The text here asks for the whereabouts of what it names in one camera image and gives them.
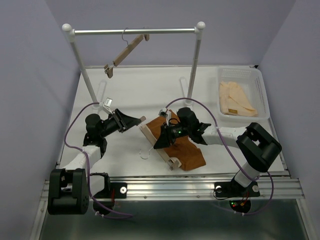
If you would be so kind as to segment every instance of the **white plastic basket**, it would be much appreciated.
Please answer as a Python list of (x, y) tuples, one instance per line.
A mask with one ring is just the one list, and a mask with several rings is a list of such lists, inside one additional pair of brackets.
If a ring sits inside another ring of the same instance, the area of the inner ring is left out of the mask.
[[(270, 118), (270, 110), (264, 79), (262, 78), (262, 74), (258, 69), (218, 67), (216, 79), (218, 89), (217, 108), (218, 114), (221, 118), (242, 121), (261, 121)], [(246, 97), (248, 98), (252, 107), (257, 110), (257, 116), (249, 117), (223, 114), (220, 109), (219, 99), (219, 87), (221, 82), (236, 82), (239, 84), (246, 94)]]

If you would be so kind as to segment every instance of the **white ball finial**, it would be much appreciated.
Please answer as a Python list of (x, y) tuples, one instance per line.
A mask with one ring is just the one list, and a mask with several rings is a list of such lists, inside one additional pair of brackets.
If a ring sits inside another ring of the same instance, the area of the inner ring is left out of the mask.
[(206, 27), (206, 24), (203, 21), (200, 21), (196, 24), (196, 28), (202, 30)]
[(62, 30), (65, 31), (65, 32), (70, 32), (72, 30), (72, 27), (71, 27), (70, 24), (65, 23), (65, 24), (62, 25)]

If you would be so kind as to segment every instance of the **hanger bar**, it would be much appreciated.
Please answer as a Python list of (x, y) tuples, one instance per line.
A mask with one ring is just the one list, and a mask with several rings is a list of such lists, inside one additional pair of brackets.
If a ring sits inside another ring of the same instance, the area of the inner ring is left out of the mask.
[(74, 30), (80, 35), (128, 35), (128, 34), (196, 34), (196, 27), (188, 28), (140, 28), (140, 29), (113, 29), (113, 30)]

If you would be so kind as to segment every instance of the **cable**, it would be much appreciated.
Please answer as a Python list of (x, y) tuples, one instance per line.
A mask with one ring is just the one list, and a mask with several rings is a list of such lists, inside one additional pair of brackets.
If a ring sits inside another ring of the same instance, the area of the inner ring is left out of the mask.
[(216, 191), (213, 191), (213, 194), (212, 194), (212, 195), (213, 195), (213, 197), (214, 197), (215, 199), (217, 199), (217, 200), (219, 200), (219, 201), (220, 201), (220, 200), (226, 200), (226, 199), (231, 199), (231, 198), (232, 198), (231, 196), (230, 196), (230, 197), (225, 197), (225, 198), (217, 198), (216, 195), (215, 195), (215, 192), (216, 192)]
[(230, 151), (230, 149), (229, 149), (229, 147), (228, 147), (228, 145), (227, 145), (224, 137), (222, 136), (222, 134), (221, 134), (221, 132), (220, 132), (220, 130), (219, 130), (219, 128), (218, 128), (218, 123), (217, 123), (217, 120), (216, 120), (215, 116), (212, 114), (212, 112), (209, 110), (209, 108), (207, 108), (203, 103), (201, 103), (201, 102), (199, 102), (199, 101), (197, 101), (197, 100), (195, 100), (195, 99), (189, 98), (189, 97), (180, 97), (180, 98), (177, 98), (177, 99), (169, 102), (169, 104), (167, 104), (167, 105), (165, 106), (165, 108), (167, 109), (171, 104), (173, 104), (173, 103), (175, 103), (175, 102), (177, 102), (177, 101), (180, 101), (180, 100), (191, 100), (191, 101), (193, 101), (193, 102), (201, 105), (202, 107), (204, 107), (205, 110), (207, 110), (207, 112), (208, 112), (208, 113), (211, 115), (211, 117), (213, 118), (214, 125), (215, 125), (215, 127), (216, 127), (216, 131), (217, 131), (217, 133), (218, 133), (218, 135), (219, 135), (219, 137), (220, 137), (220, 139), (221, 139), (221, 141), (222, 141), (225, 149), (226, 149), (227, 152), (229, 153), (230, 157), (233, 159), (234, 163), (237, 165), (237, 167), (240, 169), (240, 171), (241, 171), (248, 179), (250, 179), (251, 181), (255, 182), (255, 181), (257, 180), (257, 178), (254, 179), (254, 178), (250, 177), (250, 176), (245, 172), (245, 170), (241, 167), (241, 165), (239, 164), (239, 162), (237, 161), (237, 159), (235, 158), (235, 156), (234, 156), (234, 155), (232, 154), (232, 152)]
[(115, 201), (115, 194), (116, 194), (116, 190), (113, 189), (113, 190), (112, 190), (112, 194), (111, 194), (111, 202), (112, 202), (113, 204), (116, 203), (116, 201)]
[[(214, 116), (213, 113), (209, 110), (209, 108), (207, 108), (203, 103), (201, 103), (201, 102), (199, 102), (199, 101), (197, 101), (197, 100), (195, 100), (195, 99), (193, 99), (193, 98), (190, 98), (190, 97), (180, 97), (180, 98), (177, 98), (177, 99), (169, 102), (169, 103), (165, 106), (165, 108), (167, 109), (171, 104), (173, 104), (173, 103), (175, 103), (175, 102), (177, 102), (177, 101), (180, 101), (180, 100), (190, 100), (190, 101), (193, 101), (193, 102), (201, 105), (202, 107), (204, 107), (205, 110), (207, 110), (207, 112), (208, 112), (208, 113), (211, 115), (211, 117), (213, 118), (214, 125), (215, 125), (215, 127), (216, 127), (216, 131), (217, 131), (217, 133), (218, 133), (218, 135), (219, 135), (219, 137), (220, 137), (220, 139), (221, 139), (221, 141), (222, 141), (225, 149), (226, 149), (227, 152), (229, 153), (230, 157), (233, 159), (234, 163), (237, 165), (237, 167), (240, 169), (240, 171), (241, 171), (248, 179), (250, 179), (251, 181), (254, 181), (254, 182), (255, 182), (256, 180), (258, 180), (259, 177), (255, 178), (255, 179), (251, 178), (251, 177), (245, 172), (245, 170), (241, 167), (241, 165), (239, 164), (239, 162), (236, 160), (235, 156), (234, 156), (234, 155), (232, 154), (232, 152), (230, 151), (230, 149), (229, 149), (229, 147), (228, 147), (228, 145), (227, 145), (224, 137), (222, 136), (222, 134), (221, 134), (221, 132), (220, 132), (220, 130), (219, 130), (219, 128), (218, 128), (218, 123), (217, 123), (217, 120), (216, 120), (215, 116)], [(213, 205), (214, 205), (215, 207), (219, 208), (219, 209), (223, 209), (223, 210), (225, 210), (225, 211), (229, 211), (229, 212), (232, 212), (232, 213), (238, 213), (238, 214), (241, 214), (241, 215), (243, 215), (243, 216), (244, 216), (244, 215), (254, 215), (254, 214), (258, 214), (258, 213), (262, 212), (262, 211), (263, 211), (264, 209), (266, 209), (266, 207), (270, 204), (270, 202), (271, 202), (271, 200), (272, 200), (272, 198), (273, 198), (273, 196), (274, 196), (274, 191), (275, 191), (274, 180), (273, 180), (271, 174), (270, 174), (268, 171), (267, 171), (266, 173), (269, 175), (269, 178), (270, 178), (270, 181), (271, 181), (271, 195), (270, 195), (270, 198), (269, 198), (268, 202), (267, 202), (262, 208), (260, 208), (259, 210), (254, 211), (254, 212), (249, 212), (249, 213), (241, 213), (241, 212), (236, 212), (236, 211), (233, 211), (233, 210), (224, 208), (224, 207), (217, 206), (217, 205), (215, 205), (215, 204), (213, 204)]]
[(175, 117), (172, 117), (172, 118), (170, 118), (169, 121), (168, 121), (170, 125), (177, 125), (177, 123), (171, 123), (171, 120), (176, 120), (178, 124), (180, 123), (180, 122), (178, 121), (178, 119), (176, 119)]
[(248, 198), (249, 198), (249, 192), (246, 193), (246, 199), (245, 197), (242, 198), (241, 202), (240, 202), (240, 206), (244, 206), (246, 204), (246, 202), (248, 201)]
[(90, 103), (86, 106), (84, 106), (82, 108), (82, 110), (78, 113), (78, 115), (74, 118), (74, 120), (72, 121), (72, 123), (70, 124), (69, 128), (67, 129), (65, 135), (64, 135), (64, 144), (68, 147), (68, 148), (71, 148), (71, 149), (77, 149), (79, 150), (80, 152), (82, 152), (84, 155), (85, 155), (85, 159), (86, 159), (86, 173), (87, 173), (87, 186), (88, 186), (88, 192), (89, 192), (89, 196), (92, 198), (92, 200), (101, 208), (111, 212), (111, 213), (114, 213), (114, 214), (118, 214), (118, 215), (123, 215), (123, 216), (120, 216), (120, 217), (114, 217), (114, 216), (105, 216), (103, 214), (100, 214), (99, 212), (95, 212), (98, 216), (100, 217), (103, 217), (105, 219), (128, 219), (128, 218), (132, 218), (133, 215), (132, 214), (129, 214), (129, 213), (124, 213), (124, 212), (119, 212), (119, 211), (115, 211), (115, 210), (112, 210), (106, 206), (104, 206), (101, 202), (99, 202), (91, 193), (91, 190), (90, 190), (90, 162), (89, 162), (89, 156), (88, 154), (83, 151), (80, 147), (77, 147), (77, 146), (71, 146), (67, 143), (67, 135), (71, 129), (71, 127), (74, 125), (74, 123), (76, 122), (76, 120), (78, 119), (78, 117), (80, 116), (80, 114), (89, 106), (91, 105), (98, 105), (99, 102), (93, 102), (93, 103)]

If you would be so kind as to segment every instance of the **white enclosure wall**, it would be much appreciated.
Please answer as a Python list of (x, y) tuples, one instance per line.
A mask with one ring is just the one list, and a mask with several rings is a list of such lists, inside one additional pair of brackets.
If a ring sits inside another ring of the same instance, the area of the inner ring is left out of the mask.
[(0, 31), (0, 239), (29, 239), (79, 71), (45, 1), (2, 1)]
[[(294, 0), (46, 0), (58, 25), (78, 30), (206, 28), (199, 64), (258, 65)], [(124, 39), (131, 41), (134, 35)], [(120, 35), (77, 38), (86, 66), (104, 66), (127, 46)], [(154, 34), (122, 65), (191, 65), (192, 34)]]
[(271, 116), (320, 235), (320, 1), (297, 0), (259, 69)]

